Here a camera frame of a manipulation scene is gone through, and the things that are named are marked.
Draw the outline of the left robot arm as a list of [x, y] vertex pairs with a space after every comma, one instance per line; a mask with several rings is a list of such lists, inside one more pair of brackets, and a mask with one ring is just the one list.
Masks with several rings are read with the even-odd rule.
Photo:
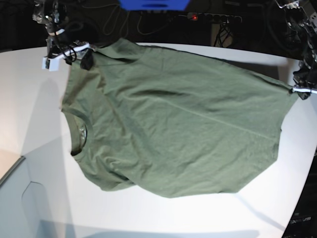
[[272, 8], [284, 11], [286, 25], [304, 43], [303, 58], [299, 61], [299, 70], [293, 72], [295, 85], [289, 90], [296, 93], [302, 100], [317, 93], [317, 2], [315, 0], [271, 0], [267, 9], [267, 27], [275, 42], [286, 52], [296, 49], [283, 45], [269, 25]]

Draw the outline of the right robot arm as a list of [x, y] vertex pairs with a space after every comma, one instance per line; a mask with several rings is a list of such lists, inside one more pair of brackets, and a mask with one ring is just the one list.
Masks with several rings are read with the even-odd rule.
[[36, 0], [32, 18], [44, 25], [48, 37], [47, 55], [43, 57], [42, 68], [49, 71], [59, 69], [60, 60], [68, 65], [80, 61], [80, 68], [90, 70], [94, 64], [93, 51], [98, 33], [88, 22], [70, 19], [66, 4], [59, 0]]

